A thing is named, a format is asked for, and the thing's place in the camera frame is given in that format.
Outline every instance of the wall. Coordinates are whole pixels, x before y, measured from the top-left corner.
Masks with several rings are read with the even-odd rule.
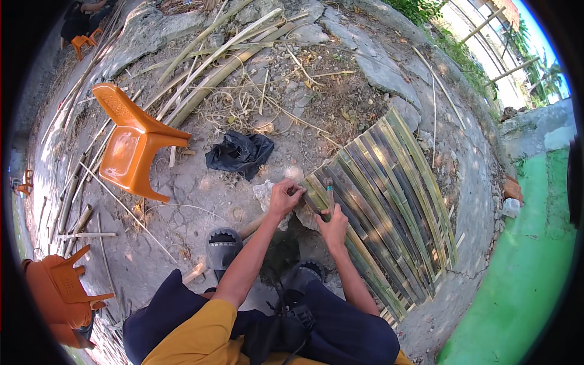
[[[498,127],[512,161],[567,147],[576,134],[572,99],[519,113]]]

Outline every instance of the foot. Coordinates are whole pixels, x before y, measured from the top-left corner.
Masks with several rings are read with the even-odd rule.
[[[207,240],[207,266],[215,272],[217,282],[244,247],[239,234],[228,227],[212,230]]]

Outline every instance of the hand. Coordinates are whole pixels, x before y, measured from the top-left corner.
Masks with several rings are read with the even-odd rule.
[[[322,214],[329,214],[330,212],[331,209],[321,211]],[[330,253],[334,254],[338,250],[344,249],[349,219],[341,211],[340,204],[335,204],[335,212],[332,215],[331,221],[328,223],[323,221],[320,215],[315,214],[314,216]]]
[[[272,188],[272,197],[270,198],[269,214],[280,218],[280,221],[288,214],[300,201],[306,188],[302,187],[290,178],[286,178]]]

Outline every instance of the woven bamboo panel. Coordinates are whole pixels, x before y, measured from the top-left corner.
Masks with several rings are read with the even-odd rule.
[[[345,244],[355,267],[385,305],[384,318],[399,322],[436,295],[436,277],[457,260],[444,199],[422,150],[392,108],[300,183],[313,210],[328,207],[325,178],[349,218]]]

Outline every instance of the green surface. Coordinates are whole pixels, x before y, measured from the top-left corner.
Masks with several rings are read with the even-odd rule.
[[[568,150],[526,161],[519,177],[525,206],[507,218],[481,288],[438,364],[517,364],[558,300],[576,231],[566,195]]]

